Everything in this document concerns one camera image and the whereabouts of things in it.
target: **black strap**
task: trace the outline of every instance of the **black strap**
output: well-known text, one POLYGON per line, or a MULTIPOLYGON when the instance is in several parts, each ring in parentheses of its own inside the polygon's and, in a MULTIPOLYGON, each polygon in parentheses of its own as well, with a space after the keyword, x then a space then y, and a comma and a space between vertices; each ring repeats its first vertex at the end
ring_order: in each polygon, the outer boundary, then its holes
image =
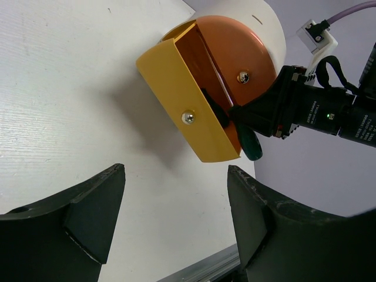
POLYGON ((329 84, 327 63, 332 66, 343 87, 352 91, 353 94, 357 95, 359 93, 358 88, 347 81, 342 72, 341 64, 335 56, 327 56, 318 63, 316 69, 316 77, 319 84, 325 89, 332 88, 332 86, 329 84))

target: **metal knob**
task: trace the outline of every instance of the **metal knob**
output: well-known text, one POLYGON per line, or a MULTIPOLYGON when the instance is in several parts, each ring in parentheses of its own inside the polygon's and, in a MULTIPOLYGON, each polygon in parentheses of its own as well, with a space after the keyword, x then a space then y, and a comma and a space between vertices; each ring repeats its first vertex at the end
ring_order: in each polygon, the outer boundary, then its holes
POLYGON ((247 72, 240 72, 237 76, 237 81, 242 84, 245 84, 249 81, 249 74, 247 72))
POLYGON ((191 111, 184 112, 182 115, 182 122, 186 125, 191 125, 194 122, 194 113, 191 111))

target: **screw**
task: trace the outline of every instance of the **screw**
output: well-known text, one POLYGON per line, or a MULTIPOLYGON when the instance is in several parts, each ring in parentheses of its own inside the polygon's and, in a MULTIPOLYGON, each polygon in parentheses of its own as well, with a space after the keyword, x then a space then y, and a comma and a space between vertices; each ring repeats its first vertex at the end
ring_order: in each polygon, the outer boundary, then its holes
POLYGON ((247 72, 240 72, 237 76, 237 81, 246 84, 249 81, 249 74, 247 72))
POLYGON ((194 114, 193 112, 187 111, 184 112, 182 115, 182 122, 186 125, 191 125, 194 122, 194 114))

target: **table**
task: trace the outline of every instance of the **table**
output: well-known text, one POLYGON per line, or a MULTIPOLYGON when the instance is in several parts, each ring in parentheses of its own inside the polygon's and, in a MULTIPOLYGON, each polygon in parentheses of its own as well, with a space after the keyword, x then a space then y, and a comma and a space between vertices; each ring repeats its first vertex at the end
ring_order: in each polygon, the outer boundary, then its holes
POLYGON ((124 163, 100 281, 156 281, 235 243, 228 163, 199 161, 135 67, 192 14, 180 0, 2 1, 0 213, 124 163))

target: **cable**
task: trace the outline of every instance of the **cable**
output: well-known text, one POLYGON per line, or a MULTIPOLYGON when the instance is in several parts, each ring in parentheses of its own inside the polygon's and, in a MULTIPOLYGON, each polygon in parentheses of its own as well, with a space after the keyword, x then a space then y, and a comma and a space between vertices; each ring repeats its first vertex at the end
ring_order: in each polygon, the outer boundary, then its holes
POLYGON ((360 11, 360 10, 372 8, 372 7, 376 7, 376 1, 375 0, 367 1, 367 2, 364 2, 364 3, 358 4, 356 6, 353 6, 351 8, 348 8, 348 9, 340 12, 339 14, 332 16, 330 19, 327 19, 327 22, 329 23, 329 25, 332 25, 333 23, 335 23, 338 20, 344 18, 345 16, 348 16, 348 15, 351 15, 355 12, 360 11))

